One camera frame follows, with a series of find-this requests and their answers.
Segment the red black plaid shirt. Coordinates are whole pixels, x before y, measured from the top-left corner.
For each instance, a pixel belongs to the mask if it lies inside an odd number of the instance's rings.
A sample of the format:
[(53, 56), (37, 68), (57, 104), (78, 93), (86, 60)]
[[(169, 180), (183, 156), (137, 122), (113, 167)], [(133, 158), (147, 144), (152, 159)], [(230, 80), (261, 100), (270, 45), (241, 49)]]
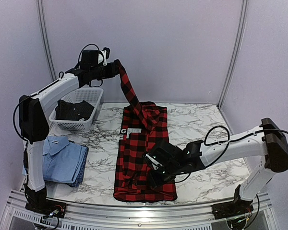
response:
[(167, 108), (139, 101), (124, 66), (118, 59), (114, 63), (129, 105), (123, 109), (113, 196), (121, 202), (174, 201), (177, 192), (173, 182), (157, 188), (149, 184), (152, 168), (145, 159), (157, 142), (169, 141)]

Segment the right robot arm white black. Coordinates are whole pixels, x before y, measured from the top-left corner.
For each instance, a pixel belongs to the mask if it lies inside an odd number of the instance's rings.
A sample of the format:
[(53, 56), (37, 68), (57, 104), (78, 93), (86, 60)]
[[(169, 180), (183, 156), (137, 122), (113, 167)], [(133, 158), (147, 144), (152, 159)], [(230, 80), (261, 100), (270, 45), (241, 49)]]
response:
[(259, 157), (257, 167), (235, 189), (234, 199), (228, 204), (231, 214), (237, 215), (249, 206), (257, 193), (277, 173), (288, 170), (288, 131), (280, 129), (270, 118), (248, 131), (221, 138), (212, 143), (196, 140), (184, 149), (167, 141), (157, 142), (143, 155), (151, 168), (149, 184), (153, 188), (174, 182), (176, 176), (208, 169), (240, 158)]

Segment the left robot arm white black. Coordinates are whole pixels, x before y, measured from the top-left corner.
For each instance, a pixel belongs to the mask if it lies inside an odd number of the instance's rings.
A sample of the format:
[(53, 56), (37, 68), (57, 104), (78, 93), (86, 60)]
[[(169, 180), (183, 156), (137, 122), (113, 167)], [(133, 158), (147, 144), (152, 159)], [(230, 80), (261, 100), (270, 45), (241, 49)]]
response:
[(43, 145), (49, 134), (49, 124), (45, 112), (56, 101), (88, 85), (91, 81), (115, 77), (119, 74), (119, 66), (118, 59), (90, 69), (80, 69), (79, 65), (76, 65), (41, 90), (19, 98), (14, 109), (14, 112), (19, 114), (19, 125), (14, 126), (14, 129), (24, 141), (23, 164), (27, 177), (24, 194), (27, 202), (40, 213), (47, 213), (51, 209), (42, 173)]

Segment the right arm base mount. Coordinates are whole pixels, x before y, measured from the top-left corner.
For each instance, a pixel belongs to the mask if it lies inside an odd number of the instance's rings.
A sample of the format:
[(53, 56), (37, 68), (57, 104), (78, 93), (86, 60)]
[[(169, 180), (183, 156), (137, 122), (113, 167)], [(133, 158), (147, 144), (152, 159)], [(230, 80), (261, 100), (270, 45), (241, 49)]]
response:
[(230, 218), (253, 211), (251, 203), (224, 202), (212, 205), (212, 214), (215, 219)]

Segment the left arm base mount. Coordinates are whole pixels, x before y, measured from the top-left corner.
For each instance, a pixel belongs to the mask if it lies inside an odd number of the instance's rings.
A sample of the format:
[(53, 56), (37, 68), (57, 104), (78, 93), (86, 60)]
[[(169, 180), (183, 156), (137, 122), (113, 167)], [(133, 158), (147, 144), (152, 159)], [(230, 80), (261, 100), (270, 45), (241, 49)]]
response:
[(58, 217), (58, 218), (64, 218), (65, 212), (66, 212), (67, 204), (64, 202), (54, 201), (54, 200), (48, 200), (46, 199), (46, 202), (38, 205), (33, 205), (31, 203), (26, 203), (25, 208), (27, 210), (43, 214), (46, 217)]

